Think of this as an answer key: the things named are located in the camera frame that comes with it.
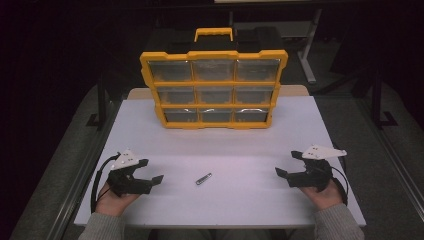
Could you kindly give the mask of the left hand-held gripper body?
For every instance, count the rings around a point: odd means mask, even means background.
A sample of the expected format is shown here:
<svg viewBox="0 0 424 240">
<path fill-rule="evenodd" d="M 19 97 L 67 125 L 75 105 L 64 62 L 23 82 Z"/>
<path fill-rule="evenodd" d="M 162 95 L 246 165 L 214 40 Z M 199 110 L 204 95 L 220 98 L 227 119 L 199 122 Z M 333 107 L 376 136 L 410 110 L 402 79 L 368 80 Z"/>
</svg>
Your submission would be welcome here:
<svg viewBox="0 0 424 240">
<path fill-rule="evenodd" d="M 119 154 L 115 162 L 110 167 L 107 183 L 111 191 L 121 197 L 124 194 L 149 194 L 147 184 L 149 180 L 136 179 L 129 173 L 130 167 L 141 160 L 130 149 Z"/>
</svg>

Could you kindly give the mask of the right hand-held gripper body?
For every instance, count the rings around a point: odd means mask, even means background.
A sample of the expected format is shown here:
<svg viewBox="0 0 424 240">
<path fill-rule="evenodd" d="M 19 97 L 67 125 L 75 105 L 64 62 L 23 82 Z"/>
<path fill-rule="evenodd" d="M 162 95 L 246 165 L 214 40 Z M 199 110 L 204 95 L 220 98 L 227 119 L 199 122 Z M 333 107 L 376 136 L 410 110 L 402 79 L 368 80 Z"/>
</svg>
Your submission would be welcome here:
<svg viewBox="0 0 424 240">
<path fill-rule="evenodd" d="M 304 172 L 288 173 L 287 182 L 290 187 L 316 187 L 319 192 L 323 191 L 331 180 L 340 190 L 343 186 L 333 176 L 332 166 L 327 158 L 346 156 L 345 150 L 339 150 L 319 145 L 311 145 L 302 152 L 302 157 L 307 160 Z"/>
</svg>

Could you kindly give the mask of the small metal screw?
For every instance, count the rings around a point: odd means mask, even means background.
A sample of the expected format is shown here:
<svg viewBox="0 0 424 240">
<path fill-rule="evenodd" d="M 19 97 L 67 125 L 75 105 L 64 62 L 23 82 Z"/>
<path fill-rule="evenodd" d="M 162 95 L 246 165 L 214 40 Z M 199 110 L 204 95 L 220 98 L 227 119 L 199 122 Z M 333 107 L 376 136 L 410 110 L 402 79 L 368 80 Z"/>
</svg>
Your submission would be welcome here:
<svg viewBox="0 0 424 240">
<path fill-rule="evenodd" d="M 201 185 L 203 184 L 206 180 L 208 180 L 209 178 L 212 177 L 212 173 L 208 173 L 205 176 L 202 176 L 201 178 L 199 178 L 198 180 L 196 180 L 196 185 Z"/>
</svg>

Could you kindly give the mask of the yellow organizer cabinet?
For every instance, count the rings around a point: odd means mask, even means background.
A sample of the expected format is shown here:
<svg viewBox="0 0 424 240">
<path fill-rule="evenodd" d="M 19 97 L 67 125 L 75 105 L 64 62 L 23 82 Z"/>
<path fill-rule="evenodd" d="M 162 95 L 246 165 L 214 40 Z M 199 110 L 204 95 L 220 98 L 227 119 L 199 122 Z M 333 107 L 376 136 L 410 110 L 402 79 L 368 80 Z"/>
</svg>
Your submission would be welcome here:
<svg viewBox="0 0 424 240">
<path fill-rule="evenodd" d="M 179 61 L 179 60 L 265 60 L 278 59 L 280 67 L 277 80 L 279 90 L 273 97 L 273 105 L 269 119 L 264 123 L 235 123 L 221 125 L 204 125 L 177 123 L 167 124 L 161 114 L 158 94 L 154 88 L 150 61 Z M 155 101 L 155 112 L 162 125 L 166 128 L 200 129 L 200 128 L 231 128 L 252 129 L 267 128 L 272 122 L 272 112 L 277 104 L 281 88 L 281 75 L 288 61 L 288 53 L 284 50 L 280 34 L 274 27 L 256 27 L 247 30 L 233 28 L 198 28 L 192 31 L 175 29 L 155 30 L 140 56 L 141 73 L 145 84 L 152 92 Z"/>
</svg>

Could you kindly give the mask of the clear plastic drawer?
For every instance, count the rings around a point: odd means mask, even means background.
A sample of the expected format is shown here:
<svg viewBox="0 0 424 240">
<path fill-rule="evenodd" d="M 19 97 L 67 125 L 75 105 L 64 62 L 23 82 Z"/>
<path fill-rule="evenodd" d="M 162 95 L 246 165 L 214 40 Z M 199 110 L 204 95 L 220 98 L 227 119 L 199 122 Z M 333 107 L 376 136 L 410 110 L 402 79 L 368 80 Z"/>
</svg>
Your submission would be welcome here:
<svg viewBox="0 0 424 240">
<path fill-rule="evenodd" d="M 208 123 L 230 122 L 231 116 L 232 116 L 231 109 L 209 108 L 209 109 L 200 110 L 200 117 L 202 121 L 208 122 Z"/>
</svg>

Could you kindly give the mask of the person's left hand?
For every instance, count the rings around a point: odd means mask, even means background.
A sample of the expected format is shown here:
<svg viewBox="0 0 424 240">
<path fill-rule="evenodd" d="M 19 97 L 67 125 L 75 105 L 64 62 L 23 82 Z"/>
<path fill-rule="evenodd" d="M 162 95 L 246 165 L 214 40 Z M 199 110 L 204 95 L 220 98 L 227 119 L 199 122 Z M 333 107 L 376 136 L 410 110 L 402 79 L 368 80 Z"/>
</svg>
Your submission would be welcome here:
<svg viewBox="0 0 424 240">
<path fill-rule="evenodd" d="M 119 217 L 126 208 L 139 198 L 138 194 L 126 194 L 117 196 L 105 183 L 99 192 L 95 212 L 103 215 Z"/>
</svg>

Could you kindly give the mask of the person's right hand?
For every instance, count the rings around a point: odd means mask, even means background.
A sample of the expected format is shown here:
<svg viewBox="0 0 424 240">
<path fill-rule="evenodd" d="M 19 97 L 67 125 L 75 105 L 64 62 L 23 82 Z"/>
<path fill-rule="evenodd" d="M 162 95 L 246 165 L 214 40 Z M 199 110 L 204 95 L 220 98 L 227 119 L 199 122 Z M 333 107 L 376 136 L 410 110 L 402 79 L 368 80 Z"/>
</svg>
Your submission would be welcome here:
<svg viewBox="0 0 424 240">
<path fill-rule="evenodd" d="M 337 185 L 330 181 L 327 187 L 319 192 L 315 187 L 302 187 L 301 191 L 312 201 L 318 210 L 342 204 L 342 196 Z"/>
</svg>

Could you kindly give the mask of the black metal stand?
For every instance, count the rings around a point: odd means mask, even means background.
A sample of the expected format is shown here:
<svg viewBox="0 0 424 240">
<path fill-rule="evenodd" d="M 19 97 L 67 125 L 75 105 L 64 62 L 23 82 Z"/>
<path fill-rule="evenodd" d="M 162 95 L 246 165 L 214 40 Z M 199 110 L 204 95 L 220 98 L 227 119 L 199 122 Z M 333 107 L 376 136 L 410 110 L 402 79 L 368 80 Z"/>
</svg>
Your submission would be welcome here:
<svg viewBox="0 0 424 240">
<path fill-rule="evenodd" d="M 107 107 L 109 104 L 109 95 L 106 90 L 103 76 L 97 81 L 97 112 L 91 114 L 87 122 L 87 126 L 96 127 L 100 131 L 107 120 Z"/>
<path fill-rule="evenodd" d="M 386 126 L 397 126 L 398 123 L 389 111 L 381 110 L 382 103 L 382 75 L 378 67 L 375 68 L 371 96 L 371 119 L 374 125 L 382 130 Z"/>
</svg>

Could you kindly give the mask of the white desk with metal leg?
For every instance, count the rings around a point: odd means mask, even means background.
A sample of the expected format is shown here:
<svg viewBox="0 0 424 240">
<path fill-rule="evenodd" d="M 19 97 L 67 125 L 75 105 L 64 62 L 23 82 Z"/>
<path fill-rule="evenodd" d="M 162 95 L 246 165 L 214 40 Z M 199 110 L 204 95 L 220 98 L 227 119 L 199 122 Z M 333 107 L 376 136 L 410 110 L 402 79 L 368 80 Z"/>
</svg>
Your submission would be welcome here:
<svg viewBox="0 0 424 240">
<path fill-rule="evenodd" d="M 317 9 L 311 20 L 307 21 L 277 21 L 277 22 L 235 22 L 232 12 L 229 13 L 229 24 L 235 29 L 253 29 L 262 26 L 275 27 L 282 38 L 302 38 L 306 40 L 303 48 L 297 52 L 302 70 L 309 84 L 317 82 L 312 68 L 308 62 L 308 55 L 311 49 L 316 30 L 319 25 L 322 10 Z"/>
</svg>

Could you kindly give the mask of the grid of clear drawers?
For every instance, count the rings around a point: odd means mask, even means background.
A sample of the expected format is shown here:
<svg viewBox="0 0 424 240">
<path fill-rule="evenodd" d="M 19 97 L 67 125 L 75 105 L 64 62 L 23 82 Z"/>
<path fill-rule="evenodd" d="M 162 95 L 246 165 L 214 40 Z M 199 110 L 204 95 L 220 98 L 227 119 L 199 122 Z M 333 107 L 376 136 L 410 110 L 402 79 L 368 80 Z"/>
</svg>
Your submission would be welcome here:
<svg viewBox="0 0 424 240">
<path fill-rule="evenodd" d="M 264 123 L 280 87 L 278 59 L 150 61 L 148 66 L 167 124 Z M 203 122 L 200 110 L 209 108 L 231 109 L 231 121 Z"/>
</svg>

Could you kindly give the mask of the metal frame rail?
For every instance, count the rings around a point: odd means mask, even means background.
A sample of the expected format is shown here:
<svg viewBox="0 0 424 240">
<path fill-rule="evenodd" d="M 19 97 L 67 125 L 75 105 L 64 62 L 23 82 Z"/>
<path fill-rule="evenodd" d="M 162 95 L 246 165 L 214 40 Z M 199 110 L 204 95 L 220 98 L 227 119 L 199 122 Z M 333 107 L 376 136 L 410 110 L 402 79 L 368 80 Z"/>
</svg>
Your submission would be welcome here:
<svg viewBox="0 0 424 240">
<path fill-rule="evenodd" d="M 90 115 L 97 112 L 97 101 L 82 103 L 77 109 L 51 162 L 50 190 L 58 197 L 58 207 L 45 240 L 62 240 L 72 223 L 120 106 L 120 101 L 109 102 L 107 120 L 100 131 L 87 126 Z"/>
<path fill-rule="evenodd" d="M 393 121 L 384 113 L 379 127 L 364 101 L 356 105 L 364 131 L 349 172 L 366 219 L 424 226 L 424 131 L 405 111 Z"/>
</svg>

